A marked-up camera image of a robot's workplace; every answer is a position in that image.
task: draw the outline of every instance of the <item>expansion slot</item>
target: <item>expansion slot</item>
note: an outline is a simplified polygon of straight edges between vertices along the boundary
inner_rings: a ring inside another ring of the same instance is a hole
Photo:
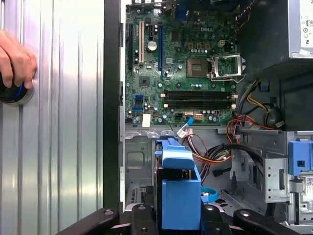
[[[158,70],[163,69],[163,26],[158,27]]]
[[[129,24],[128,38],[128,69],[131,71],[134,66],[134,25]]]
[[[144,45],[145,44],[145,22],[139,21],[139,64],[144,62]]]
[[[198,101],[198,100],[168,100],[164,106],[171,109],[229,109],[231,101]]]
[[[232,98],[231,92],[207,92],[207,91],[165,91],[168,100],[228,100]]]

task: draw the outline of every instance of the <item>sata port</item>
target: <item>sata port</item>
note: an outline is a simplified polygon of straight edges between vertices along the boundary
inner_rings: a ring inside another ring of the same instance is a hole
[[[185,116],[193,116],[194,112],[185,112]]]
[[[203,114],[195,114],[194,118],[195,118],[195,120],[203,120],[204,116],[203,116]]]

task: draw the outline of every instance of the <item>blue latch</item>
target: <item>blue latch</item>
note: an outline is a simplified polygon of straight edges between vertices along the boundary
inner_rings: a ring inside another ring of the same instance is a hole
[[[298,176],[301,171],[313,170],[313,142],[289,142],[289,174]]]

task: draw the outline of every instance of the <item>side panel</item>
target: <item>side panel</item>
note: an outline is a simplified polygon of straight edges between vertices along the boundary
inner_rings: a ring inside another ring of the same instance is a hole
[[[38,71],[26,105],[0,104],[0,235],[54,235],[102,207],[103,6],[1,2]]]

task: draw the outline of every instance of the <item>gray metal surface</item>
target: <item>gray metal surface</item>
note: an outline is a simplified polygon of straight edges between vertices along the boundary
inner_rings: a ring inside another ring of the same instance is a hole
[[[301,47],[300,23],[299,0],[263,0],[253,7],[238,33],[246,74],[281,79],[312,71],[313,48]]]
[[[102,207],[103,1],[3,2],[39,67],[26,105],[0,105],[0,234],[54,235]]]

